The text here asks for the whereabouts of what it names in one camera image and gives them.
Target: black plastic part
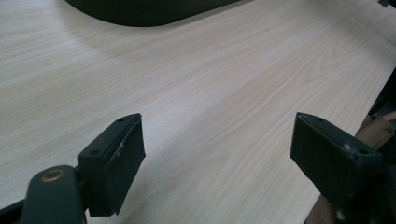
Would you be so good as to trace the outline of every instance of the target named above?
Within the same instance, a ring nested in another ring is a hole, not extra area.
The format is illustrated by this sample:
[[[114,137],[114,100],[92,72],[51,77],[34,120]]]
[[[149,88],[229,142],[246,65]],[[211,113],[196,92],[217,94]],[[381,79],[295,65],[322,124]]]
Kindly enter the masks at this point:
[[[393,220],[396,222],[396,165],[392,165],[387,170],[387,185],[386,191],[388,194],[388,203]]]
[[[78,155],[80,175],[89,186],[92,217],[120,212],[145,156],[140,114],[114,121]]]
[[[20,223],[24,200],[14,203],[0,210],[0,223],[18,224]]]
[[[297,113],[291,158],[336,211],[344,211],[382,155],[329,121]]]
[[[66,0],[101,21],[126,26],[158,26],[240,0]]]
[[[32,178],[21,214],[22,224],[85,222],[73,167],[54,166]]]

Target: black object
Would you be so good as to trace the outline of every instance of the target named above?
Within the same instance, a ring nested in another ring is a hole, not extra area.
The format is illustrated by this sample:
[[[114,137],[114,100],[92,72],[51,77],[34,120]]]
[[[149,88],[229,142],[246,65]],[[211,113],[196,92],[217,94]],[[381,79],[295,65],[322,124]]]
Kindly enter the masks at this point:
[[[51,167],[35,175],[24,201],[0,210],[0,223],[86,222],[119,213],[146,154],[141,115],[114,121],[79,155],[78,166]]]
[[[387,146],[375,151],[325,119],[297,113],[290,156],[346,223],[394,223],[395,164],[383,155],[396,148]]]
[[[395,0],[378,0],[378,3],[381,6],[383,6],[383,7],[387,7],[388,5],[396,7],[396,1]]]
[[[240,0],[66,0],[101,21],[126,26],[158,26]]]

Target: screw hole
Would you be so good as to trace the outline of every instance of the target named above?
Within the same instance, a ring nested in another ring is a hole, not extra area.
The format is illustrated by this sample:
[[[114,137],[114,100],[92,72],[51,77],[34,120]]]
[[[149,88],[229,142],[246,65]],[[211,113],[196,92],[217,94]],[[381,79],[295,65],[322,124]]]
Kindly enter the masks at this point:
[[[368,151],[366,151],[366,150],[362,150],[362,149],[360,149],[360,150],[359,150],[359,153],[361,153],[361,154],[369,154],[369,152],[368,152]]]
[[[96,156],[96,155],[99,154],[99,153],[100,153],[99,150],[94,150],[94,151],[92,151],[90,154],[91,154],[91,156]]]
[[[62,169],[51,170],[41,176],[41,181],[51,182],[51,181],[61,178],[63,175],[64,175],[64,170],[62,170]]]

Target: clamp jaw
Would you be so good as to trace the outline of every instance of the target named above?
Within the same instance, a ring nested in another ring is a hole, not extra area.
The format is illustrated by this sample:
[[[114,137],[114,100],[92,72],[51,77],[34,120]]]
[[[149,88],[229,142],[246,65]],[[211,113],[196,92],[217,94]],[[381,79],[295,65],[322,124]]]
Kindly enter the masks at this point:
[[[78,166],[54,166],[35,175],[26,198],[0,210],[1,223],[86,223],[118,214],[146,157],[142,120],[114,121],[78,155]]]
[[[329,121],[297,113],[290,157],[346,224],[396,222],[396,140],[378,151]]]

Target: wooden table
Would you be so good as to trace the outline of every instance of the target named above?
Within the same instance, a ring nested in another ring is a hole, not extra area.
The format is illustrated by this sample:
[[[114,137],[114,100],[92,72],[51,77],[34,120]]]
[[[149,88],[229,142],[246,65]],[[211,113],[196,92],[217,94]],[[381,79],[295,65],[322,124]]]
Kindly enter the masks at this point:
[[[396,65],[396,11],[372,0],[241,1],[152,28],[2,0],[0,32],[0,207],[143,115],[121,213],[90,223],[303,223],[318,192],[289,157],[295,113],[354,133]]]

